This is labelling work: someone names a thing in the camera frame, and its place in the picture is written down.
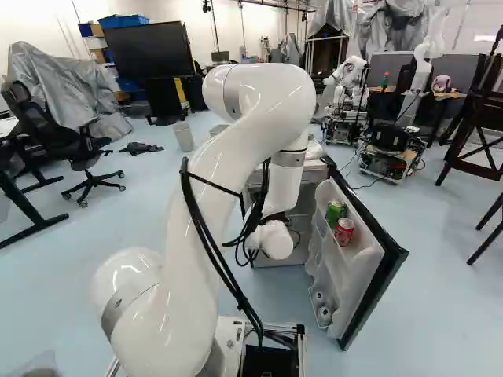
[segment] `pink object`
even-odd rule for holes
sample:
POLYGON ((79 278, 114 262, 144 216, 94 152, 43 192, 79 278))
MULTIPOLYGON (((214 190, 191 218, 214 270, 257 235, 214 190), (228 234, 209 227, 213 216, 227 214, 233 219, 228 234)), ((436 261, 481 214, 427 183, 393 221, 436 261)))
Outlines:
POLYGON ((450 88, 450 77, 448 75, 435 77, 431 84, 431 90, 434 92, 445 92, 447 88, 450 88))

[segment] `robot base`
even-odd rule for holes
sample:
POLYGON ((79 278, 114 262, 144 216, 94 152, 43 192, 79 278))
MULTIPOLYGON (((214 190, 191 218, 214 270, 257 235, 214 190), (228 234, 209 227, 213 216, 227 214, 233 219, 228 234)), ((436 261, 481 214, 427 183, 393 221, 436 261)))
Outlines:
MULTIPOLYGON (((289 338, 296 346, 290 350, 264 338, 259 349, 253 327, 239 317, 218 316, 210 357, 196 377, 304 377, 305 330, 301 324, 264 324, 264 330, 289 338)), ((120 364, 112 361, 106 377, 115 377, 120 364)))

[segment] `white bucket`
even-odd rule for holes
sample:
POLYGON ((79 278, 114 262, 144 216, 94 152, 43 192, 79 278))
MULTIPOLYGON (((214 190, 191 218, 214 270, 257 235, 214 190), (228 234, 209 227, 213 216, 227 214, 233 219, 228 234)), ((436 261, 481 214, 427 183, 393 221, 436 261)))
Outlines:
POLYGON ((186 122, 176 123, 173 126, 174 135, 183 152, 190 152, 194 149, 194 139, 190 132, 190 125, 186 122))

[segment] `soda can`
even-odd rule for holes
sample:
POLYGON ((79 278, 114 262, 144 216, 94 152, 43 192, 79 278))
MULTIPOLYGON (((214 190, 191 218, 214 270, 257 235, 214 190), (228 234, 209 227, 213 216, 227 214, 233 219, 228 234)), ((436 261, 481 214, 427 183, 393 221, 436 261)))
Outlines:
POLYGON ((337 222, 336 241, 341 247, 350 244, 353 238, 354 221, 350 218, 340 218, 337 222))
POLYGON ((334 200, 327 203, 325 219, 330 228, 335 229, 340 218, 347 215, 347 207, 342 200, 334 200))

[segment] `white robot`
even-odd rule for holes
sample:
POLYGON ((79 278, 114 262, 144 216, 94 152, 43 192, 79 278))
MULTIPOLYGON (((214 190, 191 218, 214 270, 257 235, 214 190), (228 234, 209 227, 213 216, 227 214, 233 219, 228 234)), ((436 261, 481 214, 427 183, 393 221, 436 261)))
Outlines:
POLYGON ((329 104, 327 112, 331 115, 333 112, 339 112, 343 107, 343 103, 347 99, 351 99, 352 107, 365 108, 369 99, 369 89, 363 90, 362 103, 360 104, 360 96, 362 88, 360 81, 367 61, 356 56, 348 57, 323 83, 327 87, 334 86, 333 101, 329 104))
MULTIPOLYGON (((315 108, 310 76, 290 64, 228 64, 209 73, 203 93, 212 111, 234 123, 190 157, 188 171, 240 192, 252 171, 272 156, 263 213, 294 207, 315 108)), ((222 245, 236 198, 198 180, 192 180, 192 189, 215 243, 222 245)), ((292 252, 284 224, 265 224, 254 239, 271 258, 292 252)), ((91 283, 101 326, 129 377, 237 375, 240 352, 218 341, 226 330, 217 314, 219 281, 177 187, 164 252, 120 251, 91 283)))

